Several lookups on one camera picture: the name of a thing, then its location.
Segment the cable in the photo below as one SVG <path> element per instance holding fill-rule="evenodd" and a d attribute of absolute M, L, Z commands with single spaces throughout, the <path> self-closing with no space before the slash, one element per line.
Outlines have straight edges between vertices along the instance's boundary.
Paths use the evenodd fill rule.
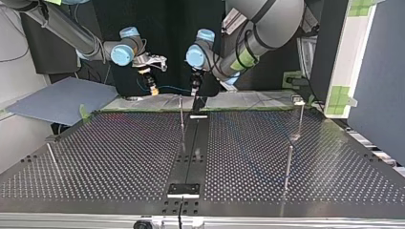
<path fill-rule="evenodd" d="M 74 17 L 75 17 L 75 21 L 78 23 L 78 20 L 77 20 L 77 10 L 78 10 L 78 6 L 79 6 L 80 4 L 77 4 L 76 6 L 75 6 L 75 12 L 74 12 Z"/>
<path fill-rule="evenodd" d="M 1 6 L 0 9 L 1 9 L 1 11 L 3 12 L 3 15 L 4 15 L 4 16 L 7 18 L 7 20 L 9 21 L 9 23 L 11 23 L 11 25 L 12 25 L 22 36 L 25 37 L 25 34 L 24 34 L 22 31 L 20 31 L 20 30 L 17 28 L 17 26 L 15 26 L 15 24 L 12 22 L 12 20 L 9 18 L 9 16 L 6 14 L 6 12 L 3 10 L 3 6 Z M 0 63 L 6 63 L 6 62 L 11 62 L 11 61 L 14 61 L 14 60 L 21 59 L 21 58 L 23 58 L 24 56 L 26 56 L 29 51 L 30 51 L 30 47 L 27 45 L 27 49 L 25 50 L 25 52 L 24 52 L 22 55 L 17 56 L 17 57 L 14 57 L 14 58 L 12 58 L 12 59 L 0 60 Z"/>
<path fill-rule="evenodd" d="M 105 75 L 104 84 L 107 83 L 108 76 L 110 75 L 111 65 L 108 66 L 107 74 Z"/>
<path fill-rule="evenodd" d="M 143 88 L 143 86 L 142 85 L 140 85 L 140 83 L 139 83 L 139 80 L 137 79 L 137 84 L 138 84 L 138 86 L 144 91 L 144 92 L 150 92 L 149 90 L 147 90 L 147 89 L 145 89 L 145 88 Z M 169 88 L 169 89 L 174 89 L 174 90 L 177 90 L 177 91 L 180 91 L 180 92 L 186 92 L 186 93 L 191 93 L 191 91 L 190 90 L 186 90 L 186 89 L 181 89 L 181 88 L 177 88 L 177 87 L 173 87 L 173 86 L 167 86 L 167 85 L 164 85 L 164 86 L 159 86 L 158 87 L 158 89 L 161 89 L 161 88 Z"/>
<path fill-rule="evenodd" d="M 181 88 L 176 88 L 176 87 L 173 87 L 173 86 L 160 86 L 160 87 L 158 87 L 158 88 L 159 88 L 159 89 L 161 89 L 161 88 L 169 88 L 169 89 L 174 89 L 174 90 L 177 90 L 177 91 L 180 91 L 180 92 L 191 93 L 190 90 L 181 89 Z"/>
<path fill-rule="evenodd" d="M 88 63 L 86 63 L 86 62 L 84 62 L 84 61 L 81 61 L 81 63 L 83 63 L 84 65 L 86 65 L 87 70 L 88 70 L 88 75 L 89 75 L 89 76 L 91 75 L 91 76 L 93 77 L 93 79 L 94 79 L 95 81 L 97 81 L 98 83 L 102 83 L 100 73 L 99 73 L 95 68 L 93 68 L 93 66 L 89 65 Z M 97 76 L 98 76 L 98 78 L 96 78 L 92 73 L 90 73 L 89 70 L 91 70 L 91 71 L 93 71 L 94 73 L 96 73 Z"/>
<path fill-rule="evenodd" d="M 9 18 L 7 13 L 4 11 L 4 8 L 0 8 L 0 10 L 3 12 L 2 13 L 3 16 L 6 17 L 6 19 L 9 21 L 9 23 L 18 31 L 18 33 L 20 33 L 23 37 L 26 37 L 26 35 L 22 31 L 20 31 L 20 29 L 14 24 L 14 22 L 12 22 L 12 20 Z"/>
<path fill-rule="evenodd" d="M 184 201 L 184 198 L 181 199 L 181 204 L 179 208 L 179 215 L 178 215 L 178 220 L 179 220 L 179 229 L 182 229 L 182 222 L 181 222 L 181 210 L 182 210 L 182 202 Z"/>
<path fill-rule="evenodd" d="M 27 47 L 27 49 L 26 49 L 26 51 L 24 52 L 24 54 L 22 54 L 22 55 L 20 55 L 20 56 L 18 56 L 18 57 L 15 57 L 15 58 L 13 58 L 13 59 L 0 60 L 0 63 L 6 63 L 6 62 L 11 62 L 11 61 L 14 61 L 14 60 L 21 59 L 21 58 L 23 58 L 24 56 L 26 56 L 29 51 L 30 51 L 30 48 Z"/>
<path fill-rule="evenodd" d="M 258 58 L 256 57 L 256 55 L 253 53 L 253 50 L 250 48 L 249 41 L 247 40 L 247 38 L 250 36 L 250 34 L 251 34 L 252 32 L 253 32 L 252 30 L 247 30 L 247 31 L 245 31 L 245 38 L 244 38 L 244 41 L 245 41 L 245 47 L 246 47 L 247 52 L 249 52 L 250 56 L 253 58 L 253 63 L 254 63 L 254 65 L 257 65 L 257 63 L 259 63 L 259 59 L 258 59 Z"/>
<path fill-rule="evenodd" d="M 75 21 L 77 22 L 77 24 L 80 24 L 77 19 L 77 10 L 78 10 L 79 6 L 80 6 L 80 4 L 77 4 L 75 6 L 75 12 L 74 12 L 74 18 L 75 18 Z M 102 44 L 102 41 L 100 40 L 100 38 L 98 38 L 92 31 L 87 29 L 85 26 L 83 26 L 83 25 L 80 25 L 80 26 L 83 27 L 83 29 L 86 30 L 93 37 L 93 40 L 95 41 L 95 49 L 89 54 L 83 53 L 82 55 L 84 57 L 91 57 L 91 56 L 98 54 L 98 52 L 100 52 L 102 63 L 106 64 L 107 63 L 106 56 L 108 55 L 108 53 L 105 51 L 104 45 Z"/>
<path fill-rule="evenodd" d="M 307 13 L 307 8 L 308 8 L 308 6 L 305 5 L 303 17 L 302 17 L 302 20 L 301 20 L 301 28 L 304 26 L 304 20 L 305 20 L 305 14 Z M 322 112 L 324 113 L 324 112 L 325 112 L 325 107 L 322 107 L 322 105 L 321 105 L 321 102 L 322 102 L 322 101 L 319 100 L 319 98 L 316 96 L 315 90 L 312 88 L 312 85 L 310 84 L 309 77 L 308 77 L 308 75 L 307 75 L 307 67 L 306 67 L 306 63 L 305 63 L 305 61 L 304 61 L 303 38 L 302 38 L 302 37 L 299 37 L 299 39 L 300 39 L 300 49 L 301 49 L 301 51 L 300 51 L 301 63 L 302 63 L 302 65 L 303 65 L 304 77 L 305 77 L 306 80 L 308 81 L 309 88 L 310 88 L 310 90 L 311 90 L 313 96 L 315 97 L 315 100 L 318 101 L 319 107 L 321 108 Z"/>
<path fill-rule="evenodd" d="M 238 60 L 238 63 L 244 68 L 244 69 L 249 69 L 249 67 L 247 67 L 244 63 L 242 63 L 241 58 L 240 58 L 240 53 L 239 53 L 239 45 L 240 45 L 240 40 L 241 40 L 241 36 L 242 33 L 244 32 L 247 24 L 249 23 L 249 21 L 245 21 L 244 24 L 242 25 L 241 29 L 239 30 L 238 36 L 236 37 L 236 44 L 235 44 L 235 53 L 236 53 L 236 59 Z"/>

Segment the perforated metal table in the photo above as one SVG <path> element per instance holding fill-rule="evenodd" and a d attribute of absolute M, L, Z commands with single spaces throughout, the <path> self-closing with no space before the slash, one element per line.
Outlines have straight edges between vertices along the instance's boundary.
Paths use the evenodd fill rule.
<path fill-rule="evenodd" d="M 404 219 L 405 179 L 317 112 L 100 113 L 0 176 L 0 213 Z M 288 190 L 288 146 L 293 146 Z M 171 184 L 200 197 L 167 197 Z"/>

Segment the gray sheet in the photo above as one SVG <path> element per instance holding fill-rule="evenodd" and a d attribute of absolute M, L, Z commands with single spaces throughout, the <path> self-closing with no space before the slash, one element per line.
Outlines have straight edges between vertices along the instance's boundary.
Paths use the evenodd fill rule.
<path fill-rule="evenodd" d="M 405 1 L 377 6 L 349 124 L 399 163 L 405 164 Z"/>
<path fill-rule="evenodd" d="M 114 87 L 66 78 L 17 101 L 6 110 L 17 115 L 72 126 L 81 119 L 81 104 L 91 113 L 116 97 Z"/>

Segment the vertical metal post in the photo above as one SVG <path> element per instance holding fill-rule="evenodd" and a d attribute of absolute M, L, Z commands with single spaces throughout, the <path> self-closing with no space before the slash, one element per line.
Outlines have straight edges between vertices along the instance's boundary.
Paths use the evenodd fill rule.
<path fill-rule="evenodd" d="M 284 183 L 284 189 L 285 191 L 288 190 L 288 180 L 289 180 L 289 172 L 291 170 L 291 160 L 292 160 L 292 151 L 293 151 L 292 146 L 288 146 L 288 158 L 287 158 L 287 169 L 286 169 L 286 180 Z"/>
<path fill-rule="evenodd" d="M 301 127 L 301 124 L 303 123 L 304 108 L 305 108 L 305 103 L 301 106 L 300 127 Z"/>
<path fill-rule="evenodd" d="M 47 143 L 47 147 L 48 147 L 48 151 L 51 154 L 51 158 L 52 158 L 53 163 L 56 163 L 56 158 L 54 157 L 53 150 L 52 150 L 52 147 L 51 147 L 51 143 Z"/>
<path fill-rule="evenodd" d="M 181 115 L 181 131 L 184 132 L 184 116 L 182 114 L 182 95 L 180 95 L 179 99 L 179 106 L 180 106 L 180 115 Z"/>

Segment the white wall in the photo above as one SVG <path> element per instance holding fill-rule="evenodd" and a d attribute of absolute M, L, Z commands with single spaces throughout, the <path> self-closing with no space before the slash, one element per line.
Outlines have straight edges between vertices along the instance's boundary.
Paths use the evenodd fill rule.
<path fill-rule="evenodd" d="M 10 10 L 6 12 L 22 31 L 19 19 Z M 25 37 L 10 25 L 0 9 L 0 60 L 23 54 L 27 46 Z M 0 63 L 0 111 L 46 86 L 44 75 L 35 73 L 30 54 Z M 0 113 L 0 173 L 43 145 L 45 137 L 52 133 L 49 125 L 44 121 Z"/>

